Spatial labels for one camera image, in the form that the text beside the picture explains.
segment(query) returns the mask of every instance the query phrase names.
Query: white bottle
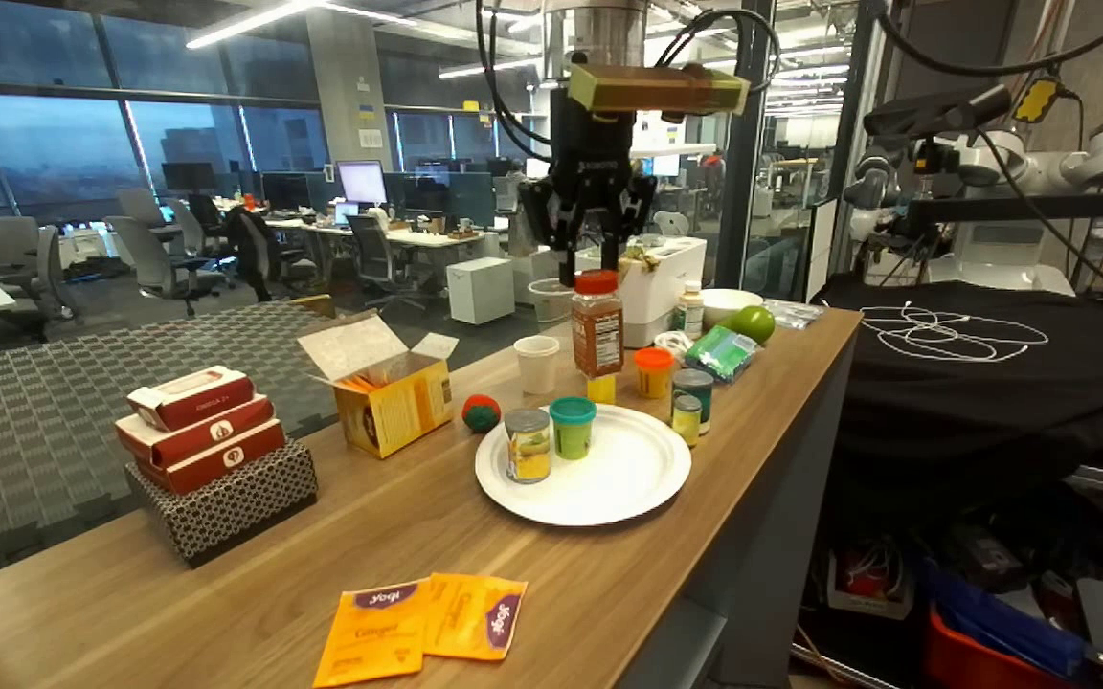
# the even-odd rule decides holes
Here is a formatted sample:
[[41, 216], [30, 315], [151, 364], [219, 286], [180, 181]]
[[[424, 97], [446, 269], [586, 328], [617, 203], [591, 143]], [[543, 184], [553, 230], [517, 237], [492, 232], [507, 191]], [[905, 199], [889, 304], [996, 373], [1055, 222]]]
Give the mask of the white bottle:
[[677, 296], [682, 332], [703, 337], [706, 332], [706, 296], [703, 282], [685, 282]]

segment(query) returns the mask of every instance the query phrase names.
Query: orange packet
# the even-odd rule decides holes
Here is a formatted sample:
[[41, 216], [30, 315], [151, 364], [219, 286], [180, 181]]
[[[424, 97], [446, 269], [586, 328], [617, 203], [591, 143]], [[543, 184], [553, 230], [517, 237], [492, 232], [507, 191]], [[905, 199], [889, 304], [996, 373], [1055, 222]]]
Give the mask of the orange packet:
[[313, 684], [419, 675], [424, 667], [424, 596], [424, 581], [341, 595]]
[[478, 576], [424, 579], [424, 653], [501, 661], [517, 635], [524, 581]]

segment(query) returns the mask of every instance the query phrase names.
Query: green container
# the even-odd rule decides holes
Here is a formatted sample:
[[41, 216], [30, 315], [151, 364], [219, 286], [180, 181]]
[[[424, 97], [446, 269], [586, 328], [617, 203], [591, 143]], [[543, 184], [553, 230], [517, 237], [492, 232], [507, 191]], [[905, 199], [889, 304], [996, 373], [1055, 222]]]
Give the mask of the green container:
[[554, 399], [553, 421], [554, 421], [554, 454], [584, 459], [591, 454], [597, 407], [591, 399]]

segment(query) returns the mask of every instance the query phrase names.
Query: red and white box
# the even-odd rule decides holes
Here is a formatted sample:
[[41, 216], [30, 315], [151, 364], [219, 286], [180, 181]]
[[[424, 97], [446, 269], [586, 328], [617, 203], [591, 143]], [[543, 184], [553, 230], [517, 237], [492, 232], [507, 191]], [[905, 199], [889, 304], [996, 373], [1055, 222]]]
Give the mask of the red and white box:
[[137, 388], [125, 394], [154, 430], [184, 430], [254, 399], [254, 382], [235, 369], [198, 369], [192, 376]]
[[171, 468], [188, 454], [198, 454], [210, 445], [226, 445], [240, 436], [247, 430], [256, 430], [275, 417], [275, 407], [268, 394], [254, 394], [247, 407], [229, 407], [216, 417], [202, 417], [184, 430], [154, 430], [137, 415], [119, 417], [119, 439], [137, 463]]
[[156, 468], [151, 459], [137, 459], [137, 470], [156, 482], [170, 493], [188, 493], [198, 490], [208, 482], [219, 482], [224, 476], [247, 468], [248, 459], [261, 459], [268, 453], [284, 447], [284, 425], [280, 417], [254, 425], [224, 445], [210, 445], [180, 463]]

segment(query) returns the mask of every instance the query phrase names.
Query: snack bag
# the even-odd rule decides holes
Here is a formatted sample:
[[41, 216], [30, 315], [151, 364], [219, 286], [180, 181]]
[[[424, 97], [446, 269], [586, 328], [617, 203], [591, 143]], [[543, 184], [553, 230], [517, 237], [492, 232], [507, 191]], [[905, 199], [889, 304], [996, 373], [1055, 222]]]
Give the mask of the snack bag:
[[341, 595], [313, 684], [419, 675], [424, 667], [424, 596], [424, 581]]
[[478, 576], [424, 579], [424, 653], [501, 661], [515, 648], [524, 581]]

